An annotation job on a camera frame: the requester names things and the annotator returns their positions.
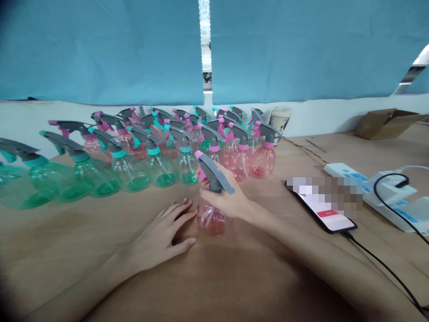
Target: phone screen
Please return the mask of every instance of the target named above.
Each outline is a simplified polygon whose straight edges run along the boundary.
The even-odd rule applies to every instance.
[[[351,230],[357,228],[356,224],[346,216],[336,212],[335,210],[328,209],[323,203],[312,201],[296,192],[294,194],[300,198],[312,210],[313,215],[316,215],[320,222],[322,222],[327,229],[332,232]]]

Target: red wire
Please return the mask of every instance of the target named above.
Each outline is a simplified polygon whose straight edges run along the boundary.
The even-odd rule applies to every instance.
[[[285,139],[285,140],[286,140],[286,141],[288,141],[289,143],[292,143],[293,145],[296,145],[297,147],[300,147],[300,148],[306,149],[308,152],[313,153],[316,157],[318,157],[319,159],[321,159],[324,163],[329,163],[328,161],[324,160],[321,156],[319,156],[319,155],[315,154],[313,151],[311,151],[311,150],[307,149],[306,147],[303,147],[302,145],[296,144],[295,142],[293,142],[293,141],[291,141],[291,140],[288,140],[288,139]]]

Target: smartphone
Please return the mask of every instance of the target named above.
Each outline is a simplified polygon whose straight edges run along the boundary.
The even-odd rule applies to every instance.
[[[309,213],[328,233],[342,233],[358,227],[351,219],[335,210],[326,208],[323,203],[312,201],[295,191],[290,190],[290,192],[295,195],[296,199],[304,205]]]

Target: paper cup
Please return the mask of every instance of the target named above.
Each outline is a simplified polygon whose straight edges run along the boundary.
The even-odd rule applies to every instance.
[[[285,130],[285,127],[291,116],[292,110],[290,108],[277,106],[274,110],[271,111],[269,124],[283,135],[283,131]],[[274,145],[276,146],[279,141],[280,138],[275,139]]]

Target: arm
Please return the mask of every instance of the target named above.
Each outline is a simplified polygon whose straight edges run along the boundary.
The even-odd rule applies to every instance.
[[[308,269],[341,294],[366,320],[425,321],[410,300],[392,283],[346,251],[248,200],[231,172],[219,165],[235,188],[233,195],[210,192],[201,197],[233,218],[240,218],[282,243]]]
[[[172,246],[179,228],[197,213],[189,212],[192,201],[184,200],[162,211],[143,233],[128,247],[115,253],[102,266],[24,318],[24,321],[80,321],[114,288],[133,275],[151,269],[184,253],[195,243],[188,238]]]

